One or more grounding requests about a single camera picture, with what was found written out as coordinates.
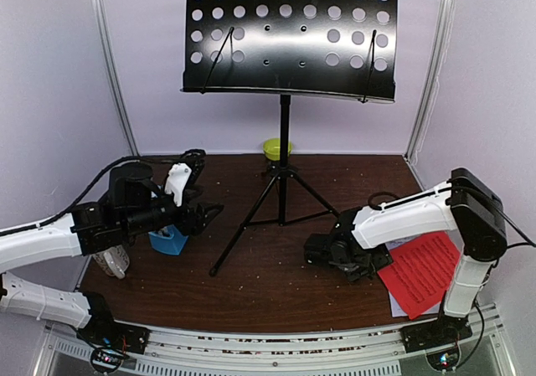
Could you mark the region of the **red sheet music paper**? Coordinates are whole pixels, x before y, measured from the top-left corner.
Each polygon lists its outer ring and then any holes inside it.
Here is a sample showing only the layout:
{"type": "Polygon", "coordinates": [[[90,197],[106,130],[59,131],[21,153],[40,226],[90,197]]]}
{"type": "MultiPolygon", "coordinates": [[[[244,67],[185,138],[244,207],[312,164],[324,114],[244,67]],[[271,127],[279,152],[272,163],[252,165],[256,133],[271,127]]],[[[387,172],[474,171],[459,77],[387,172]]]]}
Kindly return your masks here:
{"type": "Polygon", "coordinates": [[[423,234],[387,247],[393,263],[379,278],[405,315],[414,320],[439,305],[461,257],[448,234],[423,234]]]}

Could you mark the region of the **black music stand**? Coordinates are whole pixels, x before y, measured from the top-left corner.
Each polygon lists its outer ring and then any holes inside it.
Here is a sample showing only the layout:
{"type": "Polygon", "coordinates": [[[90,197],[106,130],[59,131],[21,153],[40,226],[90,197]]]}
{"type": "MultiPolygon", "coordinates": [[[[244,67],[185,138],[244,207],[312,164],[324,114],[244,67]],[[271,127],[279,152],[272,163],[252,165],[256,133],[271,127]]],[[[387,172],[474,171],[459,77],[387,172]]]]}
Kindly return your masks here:
{"type": "Polygon", "coordinates": [[[287,225],[291,98],[394,101],[398,0],[186,0],[183,90],[280,98],[276,222],[287,225]]]}

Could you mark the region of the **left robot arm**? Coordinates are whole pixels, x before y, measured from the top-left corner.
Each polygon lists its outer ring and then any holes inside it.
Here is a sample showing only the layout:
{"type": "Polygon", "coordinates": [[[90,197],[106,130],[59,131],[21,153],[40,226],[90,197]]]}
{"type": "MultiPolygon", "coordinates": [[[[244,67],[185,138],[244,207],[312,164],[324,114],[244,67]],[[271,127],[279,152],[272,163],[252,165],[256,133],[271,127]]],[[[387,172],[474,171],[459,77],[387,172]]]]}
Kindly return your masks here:
{"type": "Polygon", "coordinates": [[[193,203],[206,153],[122,157],[98,173],[108,189],[95,202],[82,197],[62,212],[1,232],[1,310],[69,325],[103,346],[120,339],[120,327],[103,296],[67,292],[13,275],[19,267],[62,257],[89,256],[171,226],[198,235],[222,211],[220,204],[193,203]]]}

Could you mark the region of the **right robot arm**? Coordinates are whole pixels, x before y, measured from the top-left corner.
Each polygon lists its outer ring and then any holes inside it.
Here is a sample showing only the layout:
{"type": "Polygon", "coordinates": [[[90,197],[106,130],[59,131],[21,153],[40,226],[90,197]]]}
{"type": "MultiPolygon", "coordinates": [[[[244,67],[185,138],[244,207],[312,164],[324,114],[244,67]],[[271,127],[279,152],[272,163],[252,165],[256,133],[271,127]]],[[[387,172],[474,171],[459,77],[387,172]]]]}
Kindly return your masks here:
{"type": "Polygon", "coordinates": [[[375,193],[341,212],[328,233],[309,236],[305,261],[339,269],[351,282],[378,275],[411,320],[437,307],[429,334],[448,343],[506,253],[502,206],[479,178],[457,168],[423,192],[375,193]]]}

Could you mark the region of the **blue metronome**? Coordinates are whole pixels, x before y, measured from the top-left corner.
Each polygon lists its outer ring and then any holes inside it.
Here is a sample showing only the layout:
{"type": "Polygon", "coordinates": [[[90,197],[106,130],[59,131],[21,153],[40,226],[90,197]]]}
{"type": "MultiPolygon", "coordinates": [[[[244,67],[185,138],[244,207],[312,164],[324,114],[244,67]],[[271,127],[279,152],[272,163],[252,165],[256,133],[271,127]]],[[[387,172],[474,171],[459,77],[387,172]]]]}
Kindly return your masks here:
{"type": "Polygon", "coordinates": [[[188,241],[188,236],[183,235],[173,225],[157,232],[150,232],[148,235],[151,247],[156,252],[164,255],[180,255],[188,241]]]}

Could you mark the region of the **white sheet music paper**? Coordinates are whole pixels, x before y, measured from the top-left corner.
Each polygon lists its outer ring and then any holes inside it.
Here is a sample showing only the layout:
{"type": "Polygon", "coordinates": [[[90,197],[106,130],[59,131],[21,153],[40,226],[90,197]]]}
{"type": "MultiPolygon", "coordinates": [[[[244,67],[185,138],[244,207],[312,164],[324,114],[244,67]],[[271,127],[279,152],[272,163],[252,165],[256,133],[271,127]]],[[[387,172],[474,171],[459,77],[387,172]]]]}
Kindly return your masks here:
{"type": "MultiPolygon", "coordinates": [[[[400,239],[400,240],[389,242],[386,244],[386,246],[388,250],[394,250],[402,245],[405,245],[408,242],[410,242],[410,239],[408,238],[400,239]]],[[[396,301],[396,299],[394,298],[391,292],[389,292],[389,302],[390,302],[390,309],[391,309],[392,317],[407,317],[407,313],[402,309],[402,307],[396,301]]]]}

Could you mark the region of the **green plastic bowl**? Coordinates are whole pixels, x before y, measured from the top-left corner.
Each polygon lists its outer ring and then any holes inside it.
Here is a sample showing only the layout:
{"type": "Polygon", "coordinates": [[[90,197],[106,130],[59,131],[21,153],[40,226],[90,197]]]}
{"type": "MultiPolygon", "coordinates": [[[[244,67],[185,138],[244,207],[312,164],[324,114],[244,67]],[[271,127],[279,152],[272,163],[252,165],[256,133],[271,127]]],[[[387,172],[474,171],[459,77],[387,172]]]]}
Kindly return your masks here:
{"type": "Polygon", "coordinates": [[[263,142],[262,145],[265,158],[272,162],[281,160],[281,140],[279,138],[271,138],[263,142]]]}

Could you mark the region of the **white patterned mug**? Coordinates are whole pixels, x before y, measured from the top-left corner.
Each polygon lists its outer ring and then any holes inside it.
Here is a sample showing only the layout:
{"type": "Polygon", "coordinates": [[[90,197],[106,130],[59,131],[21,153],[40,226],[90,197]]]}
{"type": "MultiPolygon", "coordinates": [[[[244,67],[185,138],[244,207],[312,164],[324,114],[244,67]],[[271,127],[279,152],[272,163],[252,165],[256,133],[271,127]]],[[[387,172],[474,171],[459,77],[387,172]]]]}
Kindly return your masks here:
{"type": "Polygon", "coordinates": [[[125,279],[130,266],[130,257],[122,245],[110,247],[95,253],[92,259],[108,275],[117,279],[125,279]]]}

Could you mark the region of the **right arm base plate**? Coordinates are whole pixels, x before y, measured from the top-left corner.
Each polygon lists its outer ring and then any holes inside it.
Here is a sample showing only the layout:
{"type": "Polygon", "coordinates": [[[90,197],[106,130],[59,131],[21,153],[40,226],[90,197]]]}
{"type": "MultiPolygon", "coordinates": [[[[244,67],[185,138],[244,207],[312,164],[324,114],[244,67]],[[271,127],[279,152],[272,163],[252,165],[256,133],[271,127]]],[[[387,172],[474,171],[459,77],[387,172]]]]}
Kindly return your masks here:
{"type": "Polygon", "coordinates": [[[400,329],[406,353],[425,352],[427,363],[435,371],[446,373],[461,362],[459,342],[472,336],[466,321],[423,322],[400,329]]]}

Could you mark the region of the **right aluminium corner post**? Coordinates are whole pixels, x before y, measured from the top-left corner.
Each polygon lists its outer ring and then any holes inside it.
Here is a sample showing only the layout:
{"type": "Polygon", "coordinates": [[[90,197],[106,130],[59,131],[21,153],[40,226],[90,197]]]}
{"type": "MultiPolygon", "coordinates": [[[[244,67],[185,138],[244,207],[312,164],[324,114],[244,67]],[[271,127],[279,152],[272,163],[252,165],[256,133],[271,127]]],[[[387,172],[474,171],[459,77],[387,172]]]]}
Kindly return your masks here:
{"type": "Polygon", "coordinates": [[[411,167],[417,165],[418,156],[424,145],[425,135],[439,93],[439,78],[441,67],[446,60],[447,50],[450,43],[455,5],[456,0],[441,0],[440,2],[430,62],[425,77],[419,108],[405,154],[406,161],[411,167]]]}

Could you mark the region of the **aluminium corner post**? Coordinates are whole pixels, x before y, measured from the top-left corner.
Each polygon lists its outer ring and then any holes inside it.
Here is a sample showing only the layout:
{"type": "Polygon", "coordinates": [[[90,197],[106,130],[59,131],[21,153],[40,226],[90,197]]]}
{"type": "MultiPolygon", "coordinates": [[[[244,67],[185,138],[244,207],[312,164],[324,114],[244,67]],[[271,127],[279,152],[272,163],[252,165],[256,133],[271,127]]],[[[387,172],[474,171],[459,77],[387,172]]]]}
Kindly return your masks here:
{"type": "Polygon", "coordinates": [[[116,69],[115,57],[113,54],[110,30],[106,17],[106,6],[104,0],[91,0],[94,10],[96,25],[100,38],[100,45],[106,67],[106,75],[111,89],[112,100],[119,118],[122,134],[128,145],[128,150],[132,155],[138,155],[139,150],[131,127],[131,122],[126,110],[121,84],[116,69]]]}
{"type": "Polygon", "coordinates": [[[418,156],[424,145],[425,135],[439,93],[439,78],[441,67],[446,60],[447,50],[450,43],[455,5],[456,0],[441,0],[440,2],[430,62],[425,77],[419,108],[405,154],[406,161],[411,167],[417,165],[418,156]]]}

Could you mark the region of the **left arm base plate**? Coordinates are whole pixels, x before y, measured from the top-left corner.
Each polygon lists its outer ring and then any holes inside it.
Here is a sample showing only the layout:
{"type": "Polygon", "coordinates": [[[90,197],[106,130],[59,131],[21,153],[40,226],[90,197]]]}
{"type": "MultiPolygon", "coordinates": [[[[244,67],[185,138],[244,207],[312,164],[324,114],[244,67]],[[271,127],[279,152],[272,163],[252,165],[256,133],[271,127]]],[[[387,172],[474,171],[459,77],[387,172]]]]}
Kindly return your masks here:
{"type": "Polygon", "coordinates": [[[145,353],[150,331],[146,327],[117,322],[113,318],[92,318],[83,328],[74,328],[76,337],[91,348],[90,366],[100,374],[117,371],[131,354],[145,353]]]}

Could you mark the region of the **left aluminium corner post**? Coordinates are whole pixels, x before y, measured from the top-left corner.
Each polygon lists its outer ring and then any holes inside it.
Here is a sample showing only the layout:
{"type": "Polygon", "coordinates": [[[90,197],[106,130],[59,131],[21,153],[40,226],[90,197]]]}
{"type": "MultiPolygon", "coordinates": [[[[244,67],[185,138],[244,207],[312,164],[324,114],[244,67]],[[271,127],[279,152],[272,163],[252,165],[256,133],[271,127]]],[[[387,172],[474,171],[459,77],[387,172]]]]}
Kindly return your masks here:
{"type": "Polygon", "coordinates": [[[122,134],[128,145],[128,150],[132,155],[138,155],[139,150],[131,127],[131,122],[126,110],[121,84],[116,69],[115,57],[113,54],[110,30],[106,17],[106,6],[104,0],[91,0],[94,10],[96,25],[100,38],[100,45],[106,67],[106,75],[111,89],[112,100],[119,118],[122,134]]]}

